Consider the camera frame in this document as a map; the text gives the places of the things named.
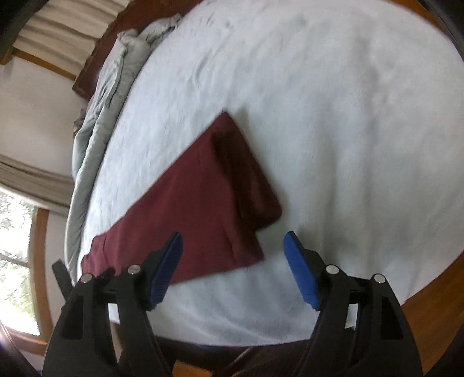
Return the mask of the white bed sheet mattress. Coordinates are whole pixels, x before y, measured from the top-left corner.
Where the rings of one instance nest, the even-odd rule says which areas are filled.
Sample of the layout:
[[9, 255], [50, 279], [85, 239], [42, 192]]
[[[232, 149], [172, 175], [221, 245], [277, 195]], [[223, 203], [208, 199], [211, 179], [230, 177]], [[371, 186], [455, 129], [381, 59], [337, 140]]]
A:
[[81, 261], [223, 112], [282, 215], [264, 258], [172, 284], [157, 335], [251, 346], [308, 338], [317, 313], [285, 260], [293, 231], [346, 273], [385, 275], [401, 302], [463, 252], [463, 59], [386, 1], [204, 1], [144, 64], [116, 121]]

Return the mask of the dark wooden headboard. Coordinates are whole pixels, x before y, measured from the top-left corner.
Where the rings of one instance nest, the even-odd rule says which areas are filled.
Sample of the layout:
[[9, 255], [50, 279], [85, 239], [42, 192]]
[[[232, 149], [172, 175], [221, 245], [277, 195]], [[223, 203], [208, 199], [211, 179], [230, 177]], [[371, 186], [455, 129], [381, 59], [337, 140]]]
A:
[[130, 29], [140, 32], [151, 22], [172, 17], [177, 13], [184, 16], [199, 3], [201, 3], [200, 0], [132, 1], [127, 9], [124, 9], [116, 20], [108, 26], [107, 31], [97, 42], [94, 51], [86, 60], [83, 69], [74, 82], [73, 91], [85, 100], [92, 97], [97, 85], [99, 71], [108, 57], [118, 33]]

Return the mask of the wooden window frame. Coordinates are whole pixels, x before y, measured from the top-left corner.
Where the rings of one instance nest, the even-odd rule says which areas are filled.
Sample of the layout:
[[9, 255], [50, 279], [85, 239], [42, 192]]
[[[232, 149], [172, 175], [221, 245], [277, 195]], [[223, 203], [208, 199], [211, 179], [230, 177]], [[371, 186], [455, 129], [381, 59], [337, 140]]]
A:
[[28, 248], [32, 303], [39, 335], [6, 327], [17, 348], [42, 357], [46, 353], [46, 347], [53, 332], [53, 321], [46, 289], [46, 231], [49, 213], [46, 209], [35, 208]]

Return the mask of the grey duvet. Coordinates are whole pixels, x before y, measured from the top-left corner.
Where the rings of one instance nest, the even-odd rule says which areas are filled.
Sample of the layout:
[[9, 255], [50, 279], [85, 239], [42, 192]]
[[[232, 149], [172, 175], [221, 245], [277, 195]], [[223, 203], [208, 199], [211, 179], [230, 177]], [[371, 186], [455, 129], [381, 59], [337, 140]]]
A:
[[180, 14], [150, 23], [143, 31], [121, 31], [98, 75], [72, 149], [74, 190], [64, 241], [64, 264], [73, 283], [78, 277], [81, 234], [94, 182], [127, 95], [151, 52], [174, 31]]

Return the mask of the beige curtain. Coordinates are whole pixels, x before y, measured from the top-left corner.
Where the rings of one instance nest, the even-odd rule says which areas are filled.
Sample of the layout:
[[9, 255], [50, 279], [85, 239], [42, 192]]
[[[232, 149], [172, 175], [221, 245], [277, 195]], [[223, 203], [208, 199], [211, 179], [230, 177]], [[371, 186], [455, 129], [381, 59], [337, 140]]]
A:
[[86, 101], [72, 89], [128, 1], [48, 1], [1, 66], [1, 154], [70, 176], [72, 128]]

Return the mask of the maroon pants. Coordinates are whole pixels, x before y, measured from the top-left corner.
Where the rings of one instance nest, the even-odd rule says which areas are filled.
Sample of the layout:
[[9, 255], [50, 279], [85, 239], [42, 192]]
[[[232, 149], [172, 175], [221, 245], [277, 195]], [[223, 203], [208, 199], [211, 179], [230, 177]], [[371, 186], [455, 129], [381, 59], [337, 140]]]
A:
[[82, 271], [117, 273], [160, 250], [173, 232], [183, 253], [172, 284], [263, 260], [256, 233], [282, 207], [236, 123], [220, 114], [107, 232], [94, 237]]

